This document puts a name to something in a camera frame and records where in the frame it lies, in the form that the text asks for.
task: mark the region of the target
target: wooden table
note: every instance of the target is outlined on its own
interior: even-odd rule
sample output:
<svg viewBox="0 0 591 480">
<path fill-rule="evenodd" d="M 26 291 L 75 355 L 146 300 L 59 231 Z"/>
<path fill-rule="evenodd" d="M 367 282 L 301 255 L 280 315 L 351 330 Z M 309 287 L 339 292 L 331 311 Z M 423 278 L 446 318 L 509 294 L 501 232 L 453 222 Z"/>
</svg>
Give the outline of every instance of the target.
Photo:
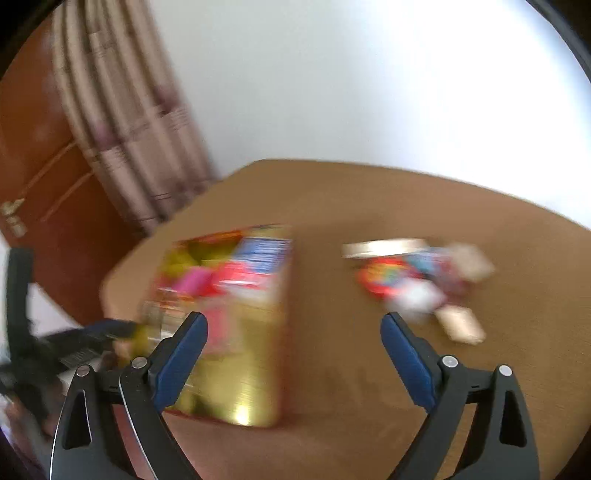
<svg viewBox="0 0 591 480">
<path fill-rule="evenodd" d="M 411 403 L 381 346 L 383 307 L 356 283 L 341 247 L 396 237 L 473 243 L 496 265 L 498 272 L 467 300 L 488 334 L 483 344 L 453 343 L 435 321 L 413 330 L 470 367 L 513 367 L 530 409 L 542 478 L 554 478 L 591 424 L 589 231 L 456 181 L 264 160 L 213 186 L 125 258 L 103 285 L 107 316 L 136 318 L 172 242 L 262 223 L 294 228 L 287 414 L 270 430 L 167 416 L 205 479 L 388 477 L 425 414 Z M 453 471 L 469 419 L 442 478 Z"/>
</svg>

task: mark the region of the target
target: snack package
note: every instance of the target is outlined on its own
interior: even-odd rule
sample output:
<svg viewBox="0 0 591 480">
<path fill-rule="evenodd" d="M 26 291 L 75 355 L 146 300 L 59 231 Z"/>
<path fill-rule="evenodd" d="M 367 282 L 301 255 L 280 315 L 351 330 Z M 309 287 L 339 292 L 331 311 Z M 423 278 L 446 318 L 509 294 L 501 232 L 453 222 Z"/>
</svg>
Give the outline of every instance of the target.
<svg viewBox="0 0 591 480">
<path fill-rule="evenodd" d="M 206 316 L 207 343 L 170 411 L 259 427 L 280 419 L 290 258 L 290 230 L 282 225 L 173 246 L 142 312 L 146 330 L 132 348 L 148 355 L 190 312 Z"/>
<path fill-rule="evenodd" d="M 408 322 L 434 313 L 449 338 L 476 345 L 486 335 L 470 309 L 459 307 L 469 284 L 495 268 L 475 245 L 430 247 L 420 239 L 392 239 L 349 244 L 343 257 L 366 259 L 359 282 L 379 297 L 389 312 Z"/>
</svg>

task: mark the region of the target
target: curtain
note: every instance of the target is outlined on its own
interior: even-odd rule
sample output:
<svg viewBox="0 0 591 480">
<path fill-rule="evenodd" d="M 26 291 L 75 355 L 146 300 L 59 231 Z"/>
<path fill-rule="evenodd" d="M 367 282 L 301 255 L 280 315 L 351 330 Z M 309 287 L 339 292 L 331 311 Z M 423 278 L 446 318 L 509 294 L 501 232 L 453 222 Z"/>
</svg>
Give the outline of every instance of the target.
<svg viewBox="0 0 591 480">
<path fill-rule="evenodd" d="M 140 232 L 214 182 L 145 0 L 67 0 L 53 14 L 53 59 L 78 145 Z"/>
</svg>

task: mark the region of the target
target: blue gripper pad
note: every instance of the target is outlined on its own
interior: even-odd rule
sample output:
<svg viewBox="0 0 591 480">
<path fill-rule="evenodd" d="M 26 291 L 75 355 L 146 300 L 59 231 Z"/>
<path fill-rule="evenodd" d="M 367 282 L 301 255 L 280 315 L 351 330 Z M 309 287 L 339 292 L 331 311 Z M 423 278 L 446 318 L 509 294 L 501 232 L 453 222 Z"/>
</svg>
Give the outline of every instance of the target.
<svg viewBox="0 0 591 480">
<path fill-rule="evenodd" d="M 183 325 L 179 328 L 180 331 L 177 331 L 180 335 L 182 335 L 182 328 Z M 176 333 L 173 337 L 163 340 L 163 342 L 175 340 L 175 337 Z M 203 314 L 199 313 L 180 338 L 178 345 L 172 351 L 168 361 L 163 365 L 158 377 L 155 379 L 152 401 L 158 411 L 163 411 L 177 401 L 206 342 L 207 319 Z"/>
<path fill-rule="evenodd" d="M 429 413 L 437 402 L 441 384 L 435 351 L 426 340 L 415 337 L 397 313 L 384 316 L 381 335 L 413 403 Z"/>
</svg>

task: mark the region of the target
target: wooden door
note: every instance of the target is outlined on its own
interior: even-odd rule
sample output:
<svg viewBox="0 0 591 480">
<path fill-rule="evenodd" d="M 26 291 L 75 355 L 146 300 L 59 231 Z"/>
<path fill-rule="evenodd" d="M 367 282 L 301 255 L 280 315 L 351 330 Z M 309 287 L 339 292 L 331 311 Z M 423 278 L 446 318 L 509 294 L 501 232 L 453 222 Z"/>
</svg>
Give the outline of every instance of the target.
<svg viewBox="0 0 591 480">
<path fill-rule="evenodd" d="M 74 141 L 51 42 L 47 18 L 0 80 L 0 231 L 34 249 L 36 282 L 85 325 L 103 317 L 100 283 L 137 238 Z"/>
</svg>

